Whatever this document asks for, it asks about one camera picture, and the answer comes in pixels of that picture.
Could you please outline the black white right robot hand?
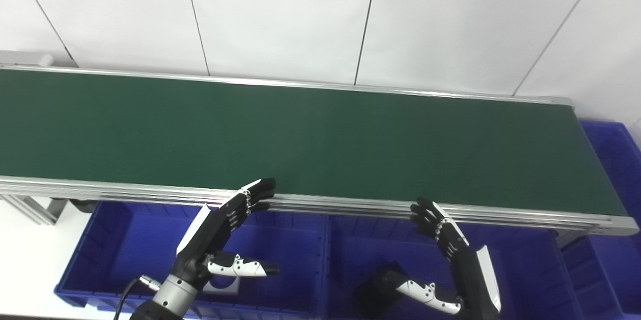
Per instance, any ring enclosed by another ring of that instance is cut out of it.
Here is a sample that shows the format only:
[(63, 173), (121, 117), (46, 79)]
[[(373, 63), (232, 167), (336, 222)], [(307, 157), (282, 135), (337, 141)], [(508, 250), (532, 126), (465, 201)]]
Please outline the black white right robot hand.
[(410, 209), (416, 230), (435, 240), (449, 262), (455, 290), (389, 269), (381, 278), (384, 293), (405, 295), (457, 319), (499, 319), (500, 290), (488, 248), (473, 249), (456, 220), (438, 203), (419, 197)]

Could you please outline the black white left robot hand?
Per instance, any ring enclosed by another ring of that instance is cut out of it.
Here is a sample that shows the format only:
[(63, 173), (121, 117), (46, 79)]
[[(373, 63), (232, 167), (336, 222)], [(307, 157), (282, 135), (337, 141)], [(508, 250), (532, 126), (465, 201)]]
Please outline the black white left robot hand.
[(249, 215), (267, 210), (275, 194), (275, 179), (262, 178), (236, 190), (218, 208), (207, 204), (195, 216), (178, 245), (170, 276), (179, 285), (189, 285), (198, 292), (214, 275), (231, 277), (266, 277), (280, 273), (277, 263), (259, 261), (224, 247), (231, 234)]

